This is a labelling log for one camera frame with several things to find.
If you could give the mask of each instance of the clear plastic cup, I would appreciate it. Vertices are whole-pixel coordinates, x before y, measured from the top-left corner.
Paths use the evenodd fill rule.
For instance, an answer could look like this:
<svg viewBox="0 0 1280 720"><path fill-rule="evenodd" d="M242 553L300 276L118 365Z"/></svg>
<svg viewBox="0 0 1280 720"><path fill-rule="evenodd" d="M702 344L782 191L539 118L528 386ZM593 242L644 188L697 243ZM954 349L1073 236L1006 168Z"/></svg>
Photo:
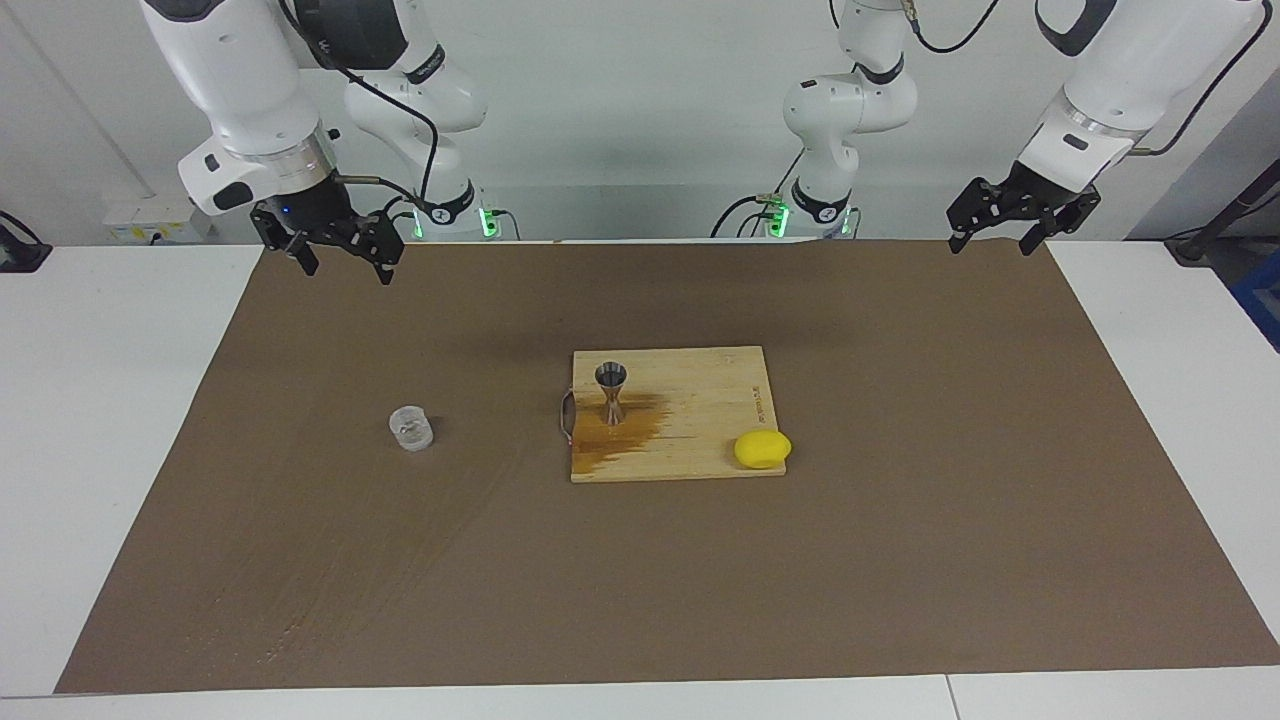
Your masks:
<svg viewBox="0 0 1280 720"><path fill-rule="evenodd" d="M410 452L426 450L435 442L431 423L426 420L426 411L421 407L411 405L392 413L390 427L396 442Z"/></svg>

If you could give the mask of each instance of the wooden cutting board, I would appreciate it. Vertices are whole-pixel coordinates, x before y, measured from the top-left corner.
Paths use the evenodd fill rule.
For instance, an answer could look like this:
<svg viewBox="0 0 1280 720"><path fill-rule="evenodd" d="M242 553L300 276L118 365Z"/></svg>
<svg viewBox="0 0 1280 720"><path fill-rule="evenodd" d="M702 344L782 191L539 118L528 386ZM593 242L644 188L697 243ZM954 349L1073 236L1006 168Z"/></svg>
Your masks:
<svg viewBox="0 0 1280 720"><path fill-rule="evenodd" d="M604 363L621 363L627 382L622 424L605 423L595 382ZM778 429L764 350L704 347L573 354L575 483L703 480L780 477L786 465L749 470L733 442L750 430Z"/></svg>

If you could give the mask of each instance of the white wall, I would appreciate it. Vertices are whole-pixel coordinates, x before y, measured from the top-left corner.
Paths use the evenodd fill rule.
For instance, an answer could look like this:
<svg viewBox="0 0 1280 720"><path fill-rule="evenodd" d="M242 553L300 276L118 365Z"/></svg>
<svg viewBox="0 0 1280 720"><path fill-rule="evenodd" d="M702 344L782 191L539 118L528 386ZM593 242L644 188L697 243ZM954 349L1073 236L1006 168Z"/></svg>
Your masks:
<svg viewBox="0 0 1280 720"><path fill-rule="evenodd" d="M182 193L174 164L207 137L207 123L169 74L134 0L0 0L0 26L12 24L5 4L146 183ZM476 179L520 214L527 237L707 234L731 200L772 190L795 155L781 113L790 83L849 68L817 0L426 4L451 56L493 96L486 124L460 143ZM986 0L919 5L925 32L945 42L972 26ZM15 190L28 182L29 164L0 155L0 201L56 227L54 241L90 241L100 197L136 183L101 142L63 127L74 111L15 77L31 59L10 45L13 28L4 29L0 141L54 151L27 151L42 176L40 192ZM864 237L946 236L946 206L975 174L1004 177L1070 73L1025 0L1002 5L965 51L940 58L913 45L908 63L922 94L916 119L859 143ZM1272 32L1178 151L1126 161L1103 181L1106 204L1082 237L1126 236L1277 65L1280 32ZM305 74L326 122L349 129L342 78ZM81 152L82 141L92 150ZM344 172L399 172L385 149L353 129L339 156ZM242 218L223 224L229 238L252 241Z"/></svg>
<svg viewBox="0 0 1280 720"><path fill-rule="evenodd" d="M1280 72L1271 76L1219 133L1169 195L1134 228L1133 236L1167 237L1203 225L1276 158L1280 158ZM1280 202L1239 220L1228 234L1280 234Z"/></svg>

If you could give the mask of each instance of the brown paper mat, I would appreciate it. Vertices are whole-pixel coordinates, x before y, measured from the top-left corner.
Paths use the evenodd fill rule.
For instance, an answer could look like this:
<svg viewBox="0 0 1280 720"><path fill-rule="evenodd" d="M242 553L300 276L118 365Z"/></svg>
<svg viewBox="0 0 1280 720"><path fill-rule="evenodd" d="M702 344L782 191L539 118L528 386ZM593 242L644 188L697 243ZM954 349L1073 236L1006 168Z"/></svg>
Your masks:
<svg viewBox="0 0 1280 720"><path fill-rule="evenodd" d="M323 261L255 272L59 692L1280 664L1047 252ZM575 348L736 345L786 478L570 484Z"/></svg>

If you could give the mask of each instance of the wall outlet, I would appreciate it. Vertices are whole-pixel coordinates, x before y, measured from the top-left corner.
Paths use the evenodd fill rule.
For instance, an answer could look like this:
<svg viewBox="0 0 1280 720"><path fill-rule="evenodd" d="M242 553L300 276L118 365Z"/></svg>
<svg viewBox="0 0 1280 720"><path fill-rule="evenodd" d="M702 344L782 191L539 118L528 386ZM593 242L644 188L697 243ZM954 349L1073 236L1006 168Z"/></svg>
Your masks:
<svg viewBox="0 0 1280 720"><path fill-rule="evenodd" d="M115 205L102 224L108 236L122 245L202 243L214 232L209 215L186 199Z"/></svg>

